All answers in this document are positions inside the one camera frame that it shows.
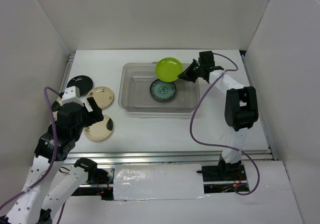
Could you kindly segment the cream plate black patch front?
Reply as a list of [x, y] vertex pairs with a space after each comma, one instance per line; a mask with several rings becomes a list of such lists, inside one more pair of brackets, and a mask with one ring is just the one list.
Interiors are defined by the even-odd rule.
[[85, 127], [84, 135], [87, 139], [93, 142], [101, 142], [107, 139], [114, 129], [113, 120], [106, 114], [103, 115], [103, 120]]

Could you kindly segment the cream plate black patch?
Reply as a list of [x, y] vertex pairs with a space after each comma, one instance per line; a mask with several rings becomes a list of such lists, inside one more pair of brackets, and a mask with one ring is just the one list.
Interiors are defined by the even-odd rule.
[[52, 113], [56, 115], [58, 113], [58, 110], [62, 107], [62, 105], [63, 104], [61, 102], [61, 98], [58, 97], [51, 105]]
[[106, 114], [103, 115], [103, 120], [85, 127], [84, 135], [87, 139], [93, 142], [101, 142], [107, 139], [114, 129], [113, 120]]

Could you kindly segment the cream plate with calligraphy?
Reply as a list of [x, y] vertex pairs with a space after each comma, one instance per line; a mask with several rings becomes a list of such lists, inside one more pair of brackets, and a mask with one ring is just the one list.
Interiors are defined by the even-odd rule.
[[98, 107], [104, 110], [112, 104], [114, 99], [114, 93], [108, 87], [99, 86], [91, 89], [88, 92], [86, 98], [90, 97], [93, 97]]

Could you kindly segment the green plate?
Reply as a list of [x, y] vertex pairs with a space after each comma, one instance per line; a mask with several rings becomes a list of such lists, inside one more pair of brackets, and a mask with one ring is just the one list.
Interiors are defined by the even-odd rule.
[[172, 57], [161, 59], [155, 66], [155, 74], [158, 79], [164, 82], [174, 82], [178, 80], [183, 72], [182, 63]]

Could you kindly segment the blue patterned plate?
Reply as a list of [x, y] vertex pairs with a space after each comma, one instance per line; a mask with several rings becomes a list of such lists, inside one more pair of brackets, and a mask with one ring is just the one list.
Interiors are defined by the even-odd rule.
[[149, 87], [151, 97], [159, 102], [167, 102], [172, 100], [177, 92], [174, 82], [164, 82], [160, 79], [153, 81]]

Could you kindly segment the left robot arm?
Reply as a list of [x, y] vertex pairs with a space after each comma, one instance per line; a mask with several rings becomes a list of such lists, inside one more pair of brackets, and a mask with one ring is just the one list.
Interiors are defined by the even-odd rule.
[[94, 98], [89, 97], [87, 101], [92, 111], [88, 111], [82, 102], [68, 100], [58, 110], [57, 117], [51, 119], [47, 132], [38, 141], [22, 191], [6, 201], [7, 204], [14, 202], [14, 205], [0, 218], [2, 224], [50, 224], [82, 183], [97, 181], [99, 172], [96, 162], [80, 158], [63, 181], [52, 191], [49, 190], [83, 129], [103, 120], [102, 110]]

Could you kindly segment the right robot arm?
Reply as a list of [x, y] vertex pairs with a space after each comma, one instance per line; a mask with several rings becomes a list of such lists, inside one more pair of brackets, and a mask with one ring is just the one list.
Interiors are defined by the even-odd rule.
[[211, 76], [215, 78], [215, 81], [201, 97], [191, 116], [192, 119], [194, 119], [205, 96], [213, 87], [225, 95], [224, 119], [229, 126], [229, 144], [214, 145], [223, 148], [216, 172], [202, 171], [203, 174], [215, 175], [223, 180], [230, 180], [240, 174], [242, 148], [248, 130], [253, 127], [259, 117], [256, 89], [240, 84], [227, 74], [237, 70], [238, 66], [230, 58], [212, 51], [202, 51], [199, 53], [198, 60], [194, 59], [189, 67], [178, 75], [179, 79], [189, 82], [195, 82], [199, 77], [206, 82], [209, 82]]

